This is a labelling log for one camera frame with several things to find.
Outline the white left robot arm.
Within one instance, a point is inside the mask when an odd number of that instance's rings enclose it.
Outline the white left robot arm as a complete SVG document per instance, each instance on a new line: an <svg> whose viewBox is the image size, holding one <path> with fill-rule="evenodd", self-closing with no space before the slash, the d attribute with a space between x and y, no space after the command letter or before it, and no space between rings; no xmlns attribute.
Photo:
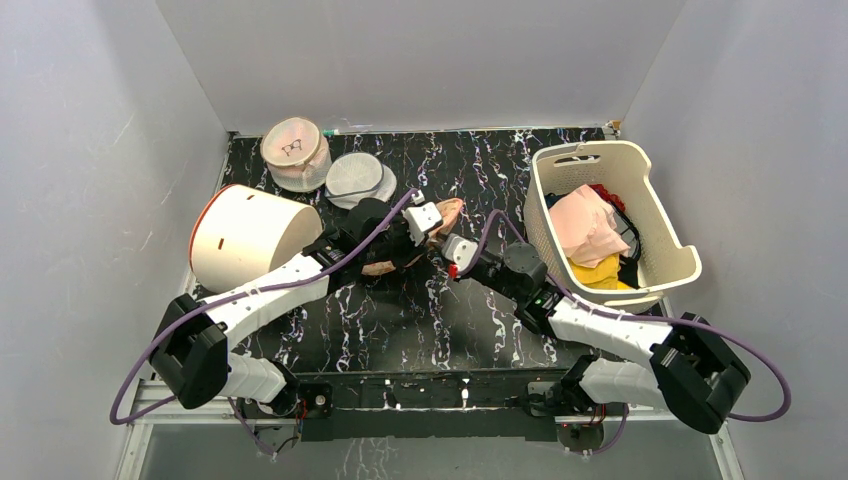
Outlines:
<svg viewBox="0 0 848 480"><path fill-rule="evenodd" d="M395 206L366 198L269 273L206 300L172 300L146 359L185 409L222 396L250 399L286 416L301 400L296 376L279 362L239 355L235 348L286 313L354 282L367 265L409 266L442 224L437 206L420 195Z"/></svg>

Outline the peach patterned mesh laundry bag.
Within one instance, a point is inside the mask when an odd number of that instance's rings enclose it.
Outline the peach patterned mesh laundry bag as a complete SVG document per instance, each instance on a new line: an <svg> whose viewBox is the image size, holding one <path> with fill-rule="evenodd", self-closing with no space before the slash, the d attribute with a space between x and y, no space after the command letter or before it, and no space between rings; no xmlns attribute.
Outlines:
<svg viewBox="0 0 848 480"><path fill-rule="evenodd" d="M447 237L453 227L456 225L461 210L464 207L464 201L454 197L442 200L436 204L440 215L442 216L442 226L428 234L429 238L426 243L427 250L435 250L439 246L439 242L443 237ZM375 262L362 267L361 273L364 276L378 277L398 270L391 261Z"/></svg>

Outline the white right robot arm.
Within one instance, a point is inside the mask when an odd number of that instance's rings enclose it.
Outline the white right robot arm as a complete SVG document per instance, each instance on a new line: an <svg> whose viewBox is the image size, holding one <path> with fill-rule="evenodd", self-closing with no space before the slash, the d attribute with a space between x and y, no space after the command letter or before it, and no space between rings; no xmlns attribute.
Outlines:
<svg viewBox="0 0 848 480"><path fill-rule="evenodd" d="M586 356L556 387L556 399L577 414L606 403L666 410L690 428L716 433L748 385L741 359L706 323L665 323L635 316L563 292L548 278L536 249L524 242L494 255L450 236L441 246L456 280L471 278L512 300L515 315L534 334L581 343L614 355Z"/></svg>

